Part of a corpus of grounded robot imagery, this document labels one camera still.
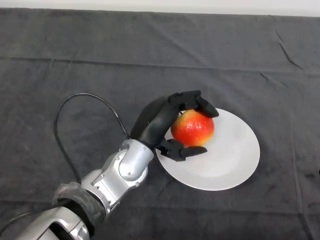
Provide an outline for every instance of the red apple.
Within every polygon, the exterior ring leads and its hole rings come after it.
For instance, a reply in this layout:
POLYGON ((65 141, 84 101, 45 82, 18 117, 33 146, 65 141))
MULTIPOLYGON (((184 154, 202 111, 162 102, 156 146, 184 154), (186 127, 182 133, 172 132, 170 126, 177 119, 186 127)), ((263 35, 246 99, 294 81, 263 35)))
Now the red apple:
POLYGON ((185 147, 203 146, 212 138, 214 131, 214 120, 193 109, 180 115, 171 127, 173 138, 185 147))

